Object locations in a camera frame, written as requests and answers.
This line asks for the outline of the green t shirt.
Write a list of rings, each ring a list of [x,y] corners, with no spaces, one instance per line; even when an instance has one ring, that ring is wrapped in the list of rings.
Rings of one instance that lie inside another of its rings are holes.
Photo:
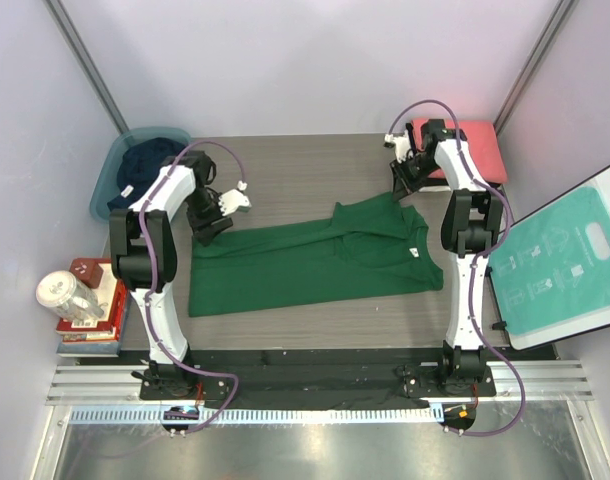
[[[429,227],[389,193],[330,217],[223,233],[194,244],[188,314],[204,317],[439,291]]]

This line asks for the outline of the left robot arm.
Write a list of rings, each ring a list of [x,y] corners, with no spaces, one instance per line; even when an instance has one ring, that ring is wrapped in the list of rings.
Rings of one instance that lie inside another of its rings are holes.
[[[230,391],[230,376],[195,367],[191,347],[181,331],[173,281],[178,255],[171,220],[182,205],[196,242],[207,246],[233,226],[222,194],[211,188],[215,162],[203,151],[182,151],[165,159],[154,183],[126,209],[110,214],[110,258],[114,276],[137,304],[149,339],[141,382],[142,400],[189,399],[206,383],[222,397]]]

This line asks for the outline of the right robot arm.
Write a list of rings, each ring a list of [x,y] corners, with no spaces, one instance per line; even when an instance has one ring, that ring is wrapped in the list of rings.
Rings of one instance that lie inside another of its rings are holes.
[[[496,389],[480,334],[488,256],[499,239],[503,201],[479,172],[467,137],[456,126],[431,119],[416,142],[408,123],[403,133],[386,133],[384,144],[395,153],[390,162],[394,199],[419,191],[438,170],[451,191],[440,230],[453,269],[450,322],[437,367],[409,373],[409,383],[420,383],[409,395],[492,397]]]

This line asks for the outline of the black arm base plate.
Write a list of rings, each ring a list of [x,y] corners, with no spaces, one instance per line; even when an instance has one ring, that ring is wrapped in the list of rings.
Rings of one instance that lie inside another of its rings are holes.
[[[493,397],[496,388],[486,355],[481,352],[453,357],[437,348],[331,349],[331,350],[205,350],[192,351],[193,374],[175,365],[149,362],[144,372],[132,376],[144,389],[212,386],[226,374],[239,378],[239,392],[383,391],[388,395],[425,397]]]

